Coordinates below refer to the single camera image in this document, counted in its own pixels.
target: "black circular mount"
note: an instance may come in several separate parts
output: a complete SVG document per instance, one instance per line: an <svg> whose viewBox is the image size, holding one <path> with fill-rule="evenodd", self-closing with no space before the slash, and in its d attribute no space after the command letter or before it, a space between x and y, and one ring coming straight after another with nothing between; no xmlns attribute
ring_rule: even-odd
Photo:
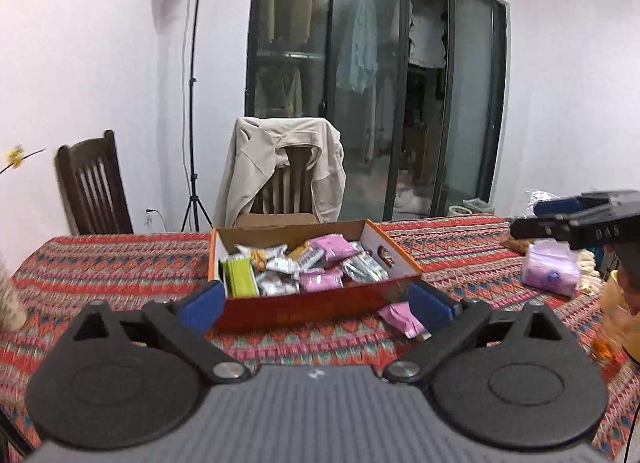
<svg viewBox="0 0 640 463"><path fill-rule="evenodd" d="M172 354L101 339L72 354L30 385L27 408L46 439L88 450L140 445L187 420L198 403L196 372Z"/></svg>
<svg viewBox="0 0 640 463"><path fill-rule="evenodd" d="M505 342L454 358L431 396L453 427L482 443L556 448L593 435L604 413L606 388L590 364L565 341Z"/></svg>

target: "red patterned tablecloth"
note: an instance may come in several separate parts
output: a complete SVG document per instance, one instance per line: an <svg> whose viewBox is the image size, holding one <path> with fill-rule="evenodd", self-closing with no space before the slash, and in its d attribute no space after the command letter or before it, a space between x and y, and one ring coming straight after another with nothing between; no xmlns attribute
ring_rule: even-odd
<svg viewBox="0 0 640 463"><path fill-rule="evenodd" d="M494 308L520 309L531 299L554 308L588 345L600 319L597 298L571 301L523 287L522 258L497 243L507 224L487 215L384 223L382 228L416 259L424 278L455 299L473 296ZM28 380L68 321L92 299L136 309L152 295L177 299L206 280L209 234L57 237L34 252L14 281L28 308L25 326L0 333L0 403L37 443L24 409ZM398 331L371 315L295 329L209 339L249 367L281 364L372 364L381 369L410 347ZM609 407L594 445L609 458L624 446L640 396L640 373L623 356L606 367Z"/></svg>

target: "chair backrest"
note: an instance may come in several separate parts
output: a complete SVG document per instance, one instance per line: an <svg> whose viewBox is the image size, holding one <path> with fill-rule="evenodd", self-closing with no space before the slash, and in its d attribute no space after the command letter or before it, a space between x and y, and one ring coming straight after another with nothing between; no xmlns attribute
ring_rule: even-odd
<svg viewBox="0 0 640 463"><path fill-rule="evenodd" d="M276 167L273 175L255 196L252 214L313 214L311 205L311 172L306 164L311 148L285 148L289 165Z"/></svg>
<svg viewBox="0 0 640 463"><path fill-rule="evenodd" d="M79 234L133 233L113 131L59 148L56 171Z"/></svg>

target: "pink snack package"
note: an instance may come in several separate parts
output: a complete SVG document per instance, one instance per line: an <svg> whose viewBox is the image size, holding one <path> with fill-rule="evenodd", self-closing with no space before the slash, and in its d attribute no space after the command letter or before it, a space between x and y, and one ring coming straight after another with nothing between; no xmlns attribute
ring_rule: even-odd
<svg viewBox="0 0 640 463"><path fill-rule="evenodd" d="M386 323L399 329L407 338L417 337L426 331L425 327L411 313L408 302L389 304L378 310Z"/></svg>
<svg viewBox="0 0 640 463"><path fill-rule="evenodd" d="M341 261L359 252L342 234L327 234L326 236L315 237L314 239L309 239L309 244L324 250L324 260L327 262Z"/></svg>
<svg viewBox="0 0 640 463"><path fill-rule="evenodd" d="M305 291L323 291L342 287L342 270L308 271L300 273L300 284Z"/></svg>

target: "tripod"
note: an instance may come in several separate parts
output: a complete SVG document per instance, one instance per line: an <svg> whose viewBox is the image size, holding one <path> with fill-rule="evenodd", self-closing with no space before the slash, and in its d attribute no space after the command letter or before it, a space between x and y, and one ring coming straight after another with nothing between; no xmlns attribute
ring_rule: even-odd
<svg viewBox="0 0 640 463"><path fill-rule="evenodd" d="M198 6L200 5L200 0L196 0L196 5L193 11L193 37L191 38L191 66L190 66L190 77L189 77L189 159L191 162L191 193L189 196L189 202L187 204L187 212L184 213L184 220L182 220L182 228L181 232L184 232L184 228L187 225L187 220L189 219L189 213L193 208L193 224L196 227L196 232L200 232L200 225L198 223L198 207L202 210L204 217L209 222L209 226L211 226L211 220L209 219L209 215L207 215L207 211L204 210L204 206L202 205L202 201L196 192L196 180L198 179L198 175L195 172L195 164L193 159L193 85L196 84L196 79L193 76L193 59L196 52L196 26L198 24Z"/></svg>

